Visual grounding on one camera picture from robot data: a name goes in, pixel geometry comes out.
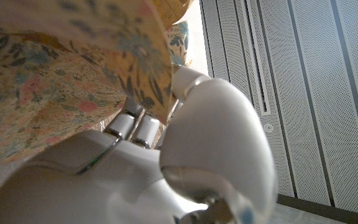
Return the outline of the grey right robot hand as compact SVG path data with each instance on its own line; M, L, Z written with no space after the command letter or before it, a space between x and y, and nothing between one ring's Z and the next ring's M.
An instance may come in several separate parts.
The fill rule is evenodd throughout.
M0 223L265 223L277 178L265 131L231 83L178 67L182 106L160 149L157 121L78 133L33 157L0 187Z

